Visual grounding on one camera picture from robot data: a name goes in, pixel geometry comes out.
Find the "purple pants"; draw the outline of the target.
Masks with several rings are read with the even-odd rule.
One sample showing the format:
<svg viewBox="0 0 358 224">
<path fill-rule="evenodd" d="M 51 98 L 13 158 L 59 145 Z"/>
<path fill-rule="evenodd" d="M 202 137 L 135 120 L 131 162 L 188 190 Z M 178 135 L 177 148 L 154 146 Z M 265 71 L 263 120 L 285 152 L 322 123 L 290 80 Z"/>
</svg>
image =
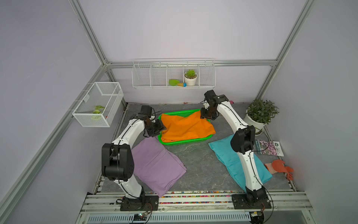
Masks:
<svg viewBox="0 0 358 224">
<path fill-rule="evenodd" d="M 134 174 L 159 197 L 164 196 L 186 174 L 186 167 L 156 138 L 142 140 L 132 150 Z"/>
</svg>

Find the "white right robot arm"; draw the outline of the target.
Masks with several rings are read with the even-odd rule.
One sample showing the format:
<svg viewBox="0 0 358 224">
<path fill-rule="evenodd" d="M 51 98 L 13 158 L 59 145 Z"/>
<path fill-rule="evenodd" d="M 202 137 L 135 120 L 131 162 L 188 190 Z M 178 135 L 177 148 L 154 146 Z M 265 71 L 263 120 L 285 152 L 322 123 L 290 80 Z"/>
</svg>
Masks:
<svg viewBox="0 0 358 224">
<path fill-rule="evenodd" d="M 234 133 L 230 145 L 237 153 L 245 174 L 247 203 L 252 206 L 268 202 L 254 159 L 255 127 L 244 122 L 225 95 L 216 95 L 213 90 L 209 90 L 204 94 L 200 117 L 215 120 L 219 115 L 225 118 Z"/>
</svg>

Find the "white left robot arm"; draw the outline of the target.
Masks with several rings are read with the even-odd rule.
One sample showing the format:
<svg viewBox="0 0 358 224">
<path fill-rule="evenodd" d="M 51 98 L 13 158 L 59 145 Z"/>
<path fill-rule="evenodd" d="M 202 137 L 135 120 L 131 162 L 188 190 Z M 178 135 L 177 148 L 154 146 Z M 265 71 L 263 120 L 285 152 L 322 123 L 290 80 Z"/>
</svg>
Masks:
<svg viewBox="0 0 358 224">
<path fill-rule="evenodd" d="M 134 176 L 133 144 L 140 134 L 155 137 L 165 129 L 162 121 L 156 118 L 155 110 L 143 105 L 124 131 L 112 143 L 102 146 L 102 176 L 120 186 L 125 200 L 142 202 L 145 199 L 143 187 Z"/>
</svg>

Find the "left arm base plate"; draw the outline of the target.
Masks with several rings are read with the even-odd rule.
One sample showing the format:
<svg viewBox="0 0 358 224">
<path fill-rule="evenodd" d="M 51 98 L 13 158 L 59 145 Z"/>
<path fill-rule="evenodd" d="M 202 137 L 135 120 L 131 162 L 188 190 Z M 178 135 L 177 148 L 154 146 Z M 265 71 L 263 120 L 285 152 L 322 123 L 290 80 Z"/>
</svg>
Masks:
<svg viewBox="0 0 358 224">
<path fill-rule="evenodd" d="M 157 211 L 158 206 L 158 196 L 144 196 L 136 199 L 123 197 L 120 211 Z"/>
</svg>

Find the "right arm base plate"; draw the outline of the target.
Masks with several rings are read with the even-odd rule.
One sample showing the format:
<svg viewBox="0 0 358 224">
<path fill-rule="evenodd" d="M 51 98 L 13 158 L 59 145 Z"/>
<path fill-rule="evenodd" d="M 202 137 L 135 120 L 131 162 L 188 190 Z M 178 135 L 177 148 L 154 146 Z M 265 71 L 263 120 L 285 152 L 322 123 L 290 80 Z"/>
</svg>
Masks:
<svg viewBox="0 0 358 224">
<path fill-rule="evenodd" d="M 268 197 L 256 198 L 249 194 L 234 194 L 231 198 L 235 210 L 265 210 L 272 208 Z"/>
</svg>

